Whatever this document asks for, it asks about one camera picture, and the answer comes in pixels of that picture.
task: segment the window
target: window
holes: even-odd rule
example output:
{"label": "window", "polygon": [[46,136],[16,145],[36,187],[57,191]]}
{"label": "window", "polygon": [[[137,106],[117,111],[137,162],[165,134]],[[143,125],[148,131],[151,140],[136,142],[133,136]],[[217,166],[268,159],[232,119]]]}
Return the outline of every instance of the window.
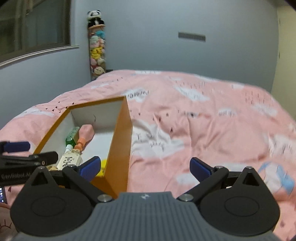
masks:
{"label": "window", "polygon": [[8,0],[0,4],[0,63],[70,44],[70,0]]}

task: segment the triangular cutout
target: triangular cutout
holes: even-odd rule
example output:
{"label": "triangular cutout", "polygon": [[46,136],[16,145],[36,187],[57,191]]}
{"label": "triangular cutout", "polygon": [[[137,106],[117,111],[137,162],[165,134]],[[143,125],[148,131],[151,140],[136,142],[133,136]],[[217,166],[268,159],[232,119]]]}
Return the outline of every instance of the triangular cutout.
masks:
{"label": "triangular cutout", "polygon": [[34,179],[32,186],[37,186],[37,185],[42,185],[42,184],[47,184],[48,181],[45,178],[45,175],[43,172],[38,173],[36,178]]}
{"label": "triangular cutout", "polygon": [[246,175],[246,178],[243,181],[243,184],[245,185],[252,185],[252,186],[259,186],[259,183],[255,179],[254,175],[252,173],[248,173]]}

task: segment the blue plush toy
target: blue plush toy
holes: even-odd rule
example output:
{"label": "blue plush toy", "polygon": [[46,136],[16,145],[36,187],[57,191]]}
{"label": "blue plush toy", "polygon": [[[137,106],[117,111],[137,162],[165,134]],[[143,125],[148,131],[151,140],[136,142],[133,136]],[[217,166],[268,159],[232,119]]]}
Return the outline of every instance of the blue plush toy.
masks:
{"label": "blue plush toy", "polygon": [[95,35],[97,35],[98,37],[105,39],[105,32],[102,30],[99,30],[95,33]]}

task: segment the green bottle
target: green bottle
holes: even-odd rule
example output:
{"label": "green bottle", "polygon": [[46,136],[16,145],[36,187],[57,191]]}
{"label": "green bottle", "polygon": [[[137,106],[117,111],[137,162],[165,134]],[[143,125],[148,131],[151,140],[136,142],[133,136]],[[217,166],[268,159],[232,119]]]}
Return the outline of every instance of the green bottle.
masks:
{"label": "green bottle", "polygon": [[77,144],[77,141],[78,141],[78,138],[79,138],[79,129],[80,127],[77,126],[77,127],[74,127],[70,133],[67,135],[66,137],[66,151],[71,151],[74,146]]}

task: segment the cream door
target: cream door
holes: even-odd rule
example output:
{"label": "cream door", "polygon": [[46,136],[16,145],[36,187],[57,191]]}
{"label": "cream door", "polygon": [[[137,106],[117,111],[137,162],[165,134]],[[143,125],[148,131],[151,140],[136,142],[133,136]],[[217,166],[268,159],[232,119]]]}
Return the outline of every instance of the cream door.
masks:
{"label": "cream door", "polygon": [[278,8],[279,57],[272,95],[296,119],[296,11]]}

